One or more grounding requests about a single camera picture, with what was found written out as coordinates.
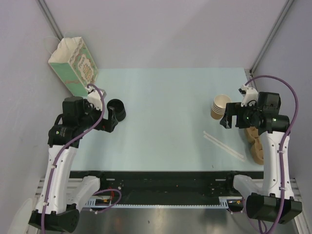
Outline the stack of black cup lids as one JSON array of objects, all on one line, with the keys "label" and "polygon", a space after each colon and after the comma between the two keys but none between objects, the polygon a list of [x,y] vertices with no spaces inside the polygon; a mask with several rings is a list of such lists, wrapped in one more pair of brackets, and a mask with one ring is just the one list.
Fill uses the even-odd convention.
[{"label": "stack of black cup lids", "polygon": [[126,118],[126,110],[124,103],[119,99],[112,99],[107,103],[107,107],[113,107],[115,110],[115,117],[118,122],[123,121]]}]

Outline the stack of brown paper cups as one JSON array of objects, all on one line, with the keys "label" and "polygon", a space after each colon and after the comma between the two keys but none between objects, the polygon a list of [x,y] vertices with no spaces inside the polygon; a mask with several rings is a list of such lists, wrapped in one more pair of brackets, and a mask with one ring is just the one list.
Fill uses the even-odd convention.
[{"label": "stack of brown paper cups", "polygon": [[217,95],[212,103],[211,117],[216,120],[221,119],[225,114],[227,103],[230,102],[231,99],[227,95]]}]

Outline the brown cardboard cup carrier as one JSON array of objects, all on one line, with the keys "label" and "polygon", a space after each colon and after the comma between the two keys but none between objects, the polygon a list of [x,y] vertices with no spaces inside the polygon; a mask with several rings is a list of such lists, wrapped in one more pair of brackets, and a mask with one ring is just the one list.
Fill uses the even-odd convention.
[{"label": "brown cardboard cup carrier", "polygon": [[258,129],[255,127],[249,127],[244,129],[244,133],[247,141],[250,143],[250,152],[255,163],[259,165],[264,164],[263,147],[258,134]]}]

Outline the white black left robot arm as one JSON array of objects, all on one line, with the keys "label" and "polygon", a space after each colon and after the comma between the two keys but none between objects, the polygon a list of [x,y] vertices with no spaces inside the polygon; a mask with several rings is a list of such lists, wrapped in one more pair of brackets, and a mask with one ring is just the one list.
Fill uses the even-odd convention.
[{"label": "white black left robot arm", "polygon": [[80,139],[90,130],[112,132],[119,121],[125,118],[120,102],[107,104],[108,118],[103,117],[101,99],[68,97],[62,103],[62,114],[58,115],[49,131],[49,159],[39,201],[31,214],[29,224],[46,231],[72,233],[79,220],[81,209],[96,193],[104,194],[108,183],[94,175],[87,175],[69,195],[67,187],[73,159],[78,151]]}]

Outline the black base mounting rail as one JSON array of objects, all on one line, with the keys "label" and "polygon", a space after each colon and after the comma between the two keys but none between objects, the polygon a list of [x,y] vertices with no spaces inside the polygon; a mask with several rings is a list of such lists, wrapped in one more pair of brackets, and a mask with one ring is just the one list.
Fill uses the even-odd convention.
[{"label": "black base mounting rail", "polygon": [[220,172],[109,172],[71,171],[70,178],[96,176],[104,195],[119,205],[208,206],[221,196],[235,196],[233,179],[239,171]]}]

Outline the green patterned paper gift bag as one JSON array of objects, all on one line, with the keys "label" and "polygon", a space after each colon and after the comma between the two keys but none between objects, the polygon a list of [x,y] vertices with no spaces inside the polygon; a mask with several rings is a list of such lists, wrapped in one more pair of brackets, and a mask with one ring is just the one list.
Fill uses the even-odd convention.
[{"label": "green patterned paper gift bag", "polygon": [[94,84],[98,77],[98,68],[82,37],[60,40],[48,64],[74,96],[87,96],[87,85]]}]

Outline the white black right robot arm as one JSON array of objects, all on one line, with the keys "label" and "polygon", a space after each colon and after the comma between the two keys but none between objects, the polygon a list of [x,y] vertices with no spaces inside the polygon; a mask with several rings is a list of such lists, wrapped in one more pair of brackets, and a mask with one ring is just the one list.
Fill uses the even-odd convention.
[{"label": "white black right robot arm", "polygon": [[294,199],[288,172],[290,119],[279,114],[279,94],[252,88],[239,91],[243,100],[227,103],[220,125],[230,129],[235,116],[237,128],[258,130],[264,151],[263,183],[259,187],[249,176],[237,174],[226,181],[225,191],[243,196],[249,218],[286,224],[302,212],[301,202]]}]

